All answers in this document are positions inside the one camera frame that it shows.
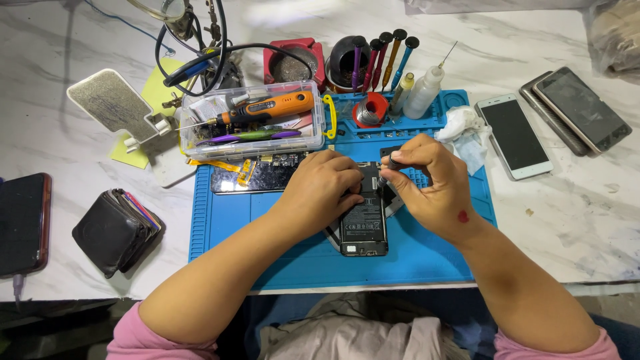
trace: white plastic bottle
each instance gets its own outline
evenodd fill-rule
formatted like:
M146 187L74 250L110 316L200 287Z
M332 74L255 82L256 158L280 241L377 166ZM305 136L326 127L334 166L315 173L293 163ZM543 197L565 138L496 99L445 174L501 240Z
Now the white plastic bottle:
M432 66L424 76L415 82L409 99L402 108L409 119L419 119L429 108L440 92L440 82L444 78L444 69Z

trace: smartphone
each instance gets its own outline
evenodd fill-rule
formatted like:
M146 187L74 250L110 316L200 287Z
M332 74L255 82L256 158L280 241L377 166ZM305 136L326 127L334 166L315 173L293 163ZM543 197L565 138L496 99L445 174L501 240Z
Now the smartphone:
M479 101L476 111L491 126L491 143L511 180L554 169L515 94Z
M632 131L568 67L561 67L537 82L533 91L597 153L609 150Z
M545 104L540 98L533 93L533 86L537 84L540 80L546 78L551 75L552 71L547 71L546 73L538 76L537 78L531 80L520 88L520 95L531 105L531 107L536 110L538 115L544 120L551 130L553 130L562 141L569 147L569 149L576 156L585 156L586 154L591 152L591 148L589 148L576 133L571 130L567 124L562 121L553 110L551 110L547 104Z
M42 269L49 257L51 176L0 184L0 277Z

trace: red solder spool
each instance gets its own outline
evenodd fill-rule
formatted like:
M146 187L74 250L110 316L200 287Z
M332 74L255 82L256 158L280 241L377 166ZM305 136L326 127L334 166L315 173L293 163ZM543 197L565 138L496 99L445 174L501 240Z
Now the red solder spool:
M351 112L353 121L362 129L374 129L385 123L389 102L377 92L367 92Z

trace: plastic bag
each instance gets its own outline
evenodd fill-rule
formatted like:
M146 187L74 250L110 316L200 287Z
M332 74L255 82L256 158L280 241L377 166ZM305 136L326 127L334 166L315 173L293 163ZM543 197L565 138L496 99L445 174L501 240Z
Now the plastic bag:
M640 0L600 0L587 29L597 71L640 79Z

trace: plastic storage box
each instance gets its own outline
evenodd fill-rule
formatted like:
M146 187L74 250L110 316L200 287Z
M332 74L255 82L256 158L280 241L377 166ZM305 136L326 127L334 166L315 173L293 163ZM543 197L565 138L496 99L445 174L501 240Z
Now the plastic storage box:
M270 84L251 86L244 88L233 88L220 91L214 91L206 96L201 97L185 97L182 100L182 107L188 108L192 104L205 99L206 97L225 95L228 98L235 98L245 94L250 94L251 99L260 97L272 97L288 94L297 91L311 91L314 97L314 108L311 109L312 117L312 135L298 136L294 138L283 138L277 140L265 140L256 142L237 142L223 145L211 145L205 147L196 147L195 143L201 139L196 138L192 128L180 130L180 146L182 151L195 160L214 160L214 159L232 159L243 158L247 156L278 154L287 151L310 151L318 150L324 145L323 130L326 128L324 123L324 104L320 98L317 85L312 80L293 81L290 83ZM183 111L180 116L180 127L195 124L187 111Z

